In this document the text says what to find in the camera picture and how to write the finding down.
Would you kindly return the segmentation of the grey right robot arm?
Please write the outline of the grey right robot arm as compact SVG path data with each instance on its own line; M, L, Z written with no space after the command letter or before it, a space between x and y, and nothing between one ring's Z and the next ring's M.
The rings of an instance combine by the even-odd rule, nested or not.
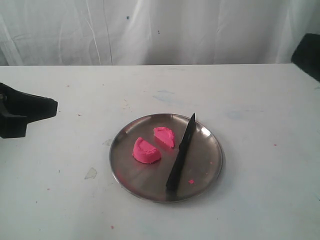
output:
M320 35L307 33L293 52L291 62L303 72L320 81Z

